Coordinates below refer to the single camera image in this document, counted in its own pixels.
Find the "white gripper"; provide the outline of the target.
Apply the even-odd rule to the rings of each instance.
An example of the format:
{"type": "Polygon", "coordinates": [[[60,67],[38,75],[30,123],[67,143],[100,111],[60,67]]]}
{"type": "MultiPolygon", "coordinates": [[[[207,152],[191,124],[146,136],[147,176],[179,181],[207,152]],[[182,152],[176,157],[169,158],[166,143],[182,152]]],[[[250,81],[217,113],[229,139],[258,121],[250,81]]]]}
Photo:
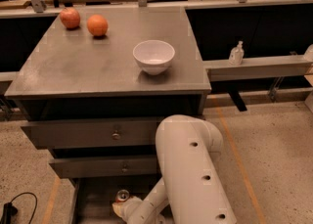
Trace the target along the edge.
{"type": "Polygon", "coordinates": [[[143,222],[139,207],[142,204],[142,200],[137,197],[131,197],[125,202],[114,202],[112,209],[114,213],[120,217],[124,222],[143,222]]]}

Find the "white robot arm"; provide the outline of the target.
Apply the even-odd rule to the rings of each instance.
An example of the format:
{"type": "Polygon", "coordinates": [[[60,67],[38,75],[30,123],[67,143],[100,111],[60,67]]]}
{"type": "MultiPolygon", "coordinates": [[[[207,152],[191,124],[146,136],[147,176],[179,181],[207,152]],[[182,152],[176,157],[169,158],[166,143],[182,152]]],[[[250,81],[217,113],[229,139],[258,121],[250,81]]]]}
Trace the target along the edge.
{"type": "Polygon", "coordinates": [[[161,178],[144,199],[121,190],[112,204],[127,224],[166,224],[169,207],[174,224],[237,224],[213,160],[223,137],[212,123],[186,116],[164,119],[156,130],[161,178]]]}

